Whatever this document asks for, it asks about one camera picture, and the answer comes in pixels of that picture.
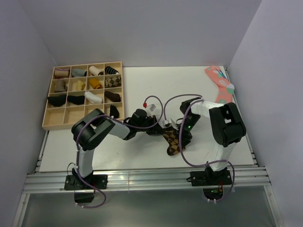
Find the brown argyle sock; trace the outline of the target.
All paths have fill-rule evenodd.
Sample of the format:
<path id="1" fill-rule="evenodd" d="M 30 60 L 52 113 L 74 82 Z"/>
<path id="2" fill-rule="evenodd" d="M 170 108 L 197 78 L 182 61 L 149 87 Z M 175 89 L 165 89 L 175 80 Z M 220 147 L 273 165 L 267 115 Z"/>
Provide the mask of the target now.
<path id="1" fill-rule="evenodd" d="M 169 156 L 177 155 L 180 152 L 179 140 L 178 140 L 178 130 L 173 127 L 164 128 L 164 133 L 162 134 L 164 139 L 168 142 L 167 154 Z"/>

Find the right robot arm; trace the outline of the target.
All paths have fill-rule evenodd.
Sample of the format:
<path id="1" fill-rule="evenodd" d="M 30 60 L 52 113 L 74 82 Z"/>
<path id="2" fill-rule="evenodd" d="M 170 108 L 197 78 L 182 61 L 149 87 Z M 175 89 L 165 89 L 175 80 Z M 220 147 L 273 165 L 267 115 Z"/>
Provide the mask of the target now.
<path id="1" fill-rule="evenodd" d="M 180 111 L 184 114 L 178 133 L 181 153 L 192 139 L 191 130 L 201 117 L 210 120 L 215 140 L 210 160 L 200 165 L 205 170 L 191 172 L 187 180 L 193 186 L 231 185 L 234 180 L 227 169 L 230 164 L 228 159 L 235 145 L 246 135 L 246 127 L 236 104 L 218 104 L 193 98 L 182 102 Z"/>

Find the black rolled sock bottom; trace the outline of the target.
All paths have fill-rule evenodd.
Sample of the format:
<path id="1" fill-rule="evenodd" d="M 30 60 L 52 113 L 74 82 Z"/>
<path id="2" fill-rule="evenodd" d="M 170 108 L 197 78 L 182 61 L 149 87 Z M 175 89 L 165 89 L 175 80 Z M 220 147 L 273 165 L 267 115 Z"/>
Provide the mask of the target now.
<path id="1" fill-rule="evenodd" d="M 115 105 L 110 106 L 109 116 L 112 118 L 118 119 L 120 116 L 120 113 Z"/>

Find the dark brown rolled sock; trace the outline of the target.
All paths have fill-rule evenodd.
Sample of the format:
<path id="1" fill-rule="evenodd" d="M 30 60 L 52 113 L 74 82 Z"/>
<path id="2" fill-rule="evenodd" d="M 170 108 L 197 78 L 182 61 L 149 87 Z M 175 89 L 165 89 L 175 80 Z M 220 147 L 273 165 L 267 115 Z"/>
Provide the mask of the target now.
<path id="1" fill-rule="evenodd" d="M 112 102 L 121 102 L 121 96 L 118 93 L 113 93 L 111 91 L 105 91 L 104 96 Z"/>

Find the brown checkered rolled sock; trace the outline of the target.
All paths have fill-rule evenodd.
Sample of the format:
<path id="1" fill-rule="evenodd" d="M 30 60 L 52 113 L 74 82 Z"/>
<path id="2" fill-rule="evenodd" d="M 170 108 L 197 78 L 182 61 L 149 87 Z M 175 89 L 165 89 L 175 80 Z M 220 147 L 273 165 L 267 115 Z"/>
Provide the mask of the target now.
<path id="1" fill-rule="evenodd" d="M 114 76 L 105 79 L 105 88 L 120 87 L 122 85 L 121 76 Z"/>

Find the white rolled sock lower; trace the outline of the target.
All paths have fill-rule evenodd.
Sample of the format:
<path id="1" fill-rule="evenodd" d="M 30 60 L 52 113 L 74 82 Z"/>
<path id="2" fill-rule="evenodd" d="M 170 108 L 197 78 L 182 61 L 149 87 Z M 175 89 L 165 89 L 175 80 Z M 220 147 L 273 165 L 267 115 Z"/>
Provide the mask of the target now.
<path id="1" fill-rule="evenodd" d="M 87 100 L 89 100 L 91 103 L 93 104 L 102 104 L 103 103 L 103 99 L 89 91 L 86 91 L 84 93 L 84 96 Z"/>

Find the white rolled sock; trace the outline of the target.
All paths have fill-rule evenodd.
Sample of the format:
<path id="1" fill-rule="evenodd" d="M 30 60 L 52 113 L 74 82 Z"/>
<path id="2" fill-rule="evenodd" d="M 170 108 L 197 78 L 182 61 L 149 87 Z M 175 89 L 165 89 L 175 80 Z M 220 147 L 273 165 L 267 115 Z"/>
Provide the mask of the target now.
<path id="1" fill-rule="evenodd" d="M 86 91 L 84 93 L 84 96 L 87 100 L 89 100 L 91 103 L 93 104 L 102 104 L 103 103 L 103 99 L 89 91 Z"/>
<path id="2" fill-rule="evenodd" d="M 99 75 L 104 75 L 104 71 L 102 69 L 99 69 L 95 66 L 90 66 L 89 67 L 89 72 L 93 76 L 99 76 Z"/>

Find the mustard rolled sock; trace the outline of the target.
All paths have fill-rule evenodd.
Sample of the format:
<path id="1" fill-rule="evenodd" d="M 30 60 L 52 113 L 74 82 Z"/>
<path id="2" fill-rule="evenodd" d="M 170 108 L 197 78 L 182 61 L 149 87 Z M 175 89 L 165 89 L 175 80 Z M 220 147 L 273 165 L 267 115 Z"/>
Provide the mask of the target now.
<path id="1" fill-rule="evenodd" d="M 103 86 L 97 78 L 89 79 L 89 84 L 93 89 L 102 89 Z"/>

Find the white rolled sock top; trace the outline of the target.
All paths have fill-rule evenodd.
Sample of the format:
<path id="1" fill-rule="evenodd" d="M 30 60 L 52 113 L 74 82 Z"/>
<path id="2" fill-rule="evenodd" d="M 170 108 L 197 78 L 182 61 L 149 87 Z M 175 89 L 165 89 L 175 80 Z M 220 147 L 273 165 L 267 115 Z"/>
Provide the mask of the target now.
<path id="1" fill-rule="evenodd" d="M 104 75 L 104 71 L 102 69 L 99 69 L 95 66 L 90 66 L 89 67 L 89 72 L 93 76 L 99 76 L 99 75 Z"/>

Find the wooden compartment tray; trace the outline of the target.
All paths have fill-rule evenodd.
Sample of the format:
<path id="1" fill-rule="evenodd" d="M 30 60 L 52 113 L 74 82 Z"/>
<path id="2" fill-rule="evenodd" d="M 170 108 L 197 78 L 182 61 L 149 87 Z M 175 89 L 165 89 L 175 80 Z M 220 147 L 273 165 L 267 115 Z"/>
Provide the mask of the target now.
<path id="1" fill-rule="evenodd" d="M 120 61 L 54 67 L 42 127 L 70 129 L 95 109 L 123 120 L 123 86 Z"/>

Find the grey rolled sock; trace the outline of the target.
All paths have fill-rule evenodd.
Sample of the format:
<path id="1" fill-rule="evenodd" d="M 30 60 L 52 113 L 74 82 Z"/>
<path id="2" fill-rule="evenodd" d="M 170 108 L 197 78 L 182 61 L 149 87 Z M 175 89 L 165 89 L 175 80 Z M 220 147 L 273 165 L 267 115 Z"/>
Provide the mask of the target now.
<path id="1" fill-rule="evenodd" d="M 73 78 L 86 77 L 87 71 L 80 68 L 74 68 L 71 70 L 71 76 Z"/>

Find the black sock far left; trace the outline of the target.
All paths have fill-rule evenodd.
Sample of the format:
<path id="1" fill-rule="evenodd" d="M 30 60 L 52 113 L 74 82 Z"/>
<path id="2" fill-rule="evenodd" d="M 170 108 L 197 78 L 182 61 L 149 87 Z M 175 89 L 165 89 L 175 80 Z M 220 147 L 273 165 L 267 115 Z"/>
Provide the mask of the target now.
<path id="1" fill-rule="evenodd" d="M 52 106 L 60 107 L 66 103 L 66 95 L 49 96 L 47 100 Z"/>

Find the beige purple-trim rolled sock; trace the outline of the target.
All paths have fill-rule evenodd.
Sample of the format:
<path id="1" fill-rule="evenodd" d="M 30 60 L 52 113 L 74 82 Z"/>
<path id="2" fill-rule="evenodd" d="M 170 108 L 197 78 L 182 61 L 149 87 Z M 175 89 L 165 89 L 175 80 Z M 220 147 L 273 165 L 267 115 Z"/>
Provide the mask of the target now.
<path id="1" fill-rule="evenodd" d="M 69 74 L 70 74 L 70 69 L 56 68 L 54 71 L 54 78 L 56 79 L 68 78 Z"/>

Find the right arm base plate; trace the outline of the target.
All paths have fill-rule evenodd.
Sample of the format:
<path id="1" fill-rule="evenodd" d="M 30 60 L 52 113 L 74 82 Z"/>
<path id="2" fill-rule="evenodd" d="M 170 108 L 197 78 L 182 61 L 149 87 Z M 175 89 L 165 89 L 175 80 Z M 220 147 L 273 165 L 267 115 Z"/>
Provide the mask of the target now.
<path id="1" fill-rule="evenodd" d="M 203 189 L 204 196 L 210 200 L 218 200 L 223 197 L 223 186 L 232 184 L 232 177 L 227 168 L 214 172 L 212 168 L 207 167 L 204 171 L 190 172 L 190 177 L 186 181 L 193 187 L 211 186 Z"/>

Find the aluminium rail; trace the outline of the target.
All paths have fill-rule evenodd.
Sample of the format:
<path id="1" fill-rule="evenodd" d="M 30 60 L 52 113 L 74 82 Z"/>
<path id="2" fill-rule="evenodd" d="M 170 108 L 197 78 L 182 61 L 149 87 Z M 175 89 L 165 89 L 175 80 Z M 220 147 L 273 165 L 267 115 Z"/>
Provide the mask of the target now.
<path id="1" fill-rule="evenodd" d="M 190 189 L 186 181 L 191 171 L 199 168 L 169 168 L 124 171 L 96 171 L 95 175 L 107 175 L 106 192 L 116 191 L 150 191 Z M 23 194 L 66 192 L 66 173 L 36 173 L 28 175 L 23 186 Z M 271 185 L 265 167 L 236 167 L 235 186 L 268 186 Z"/>

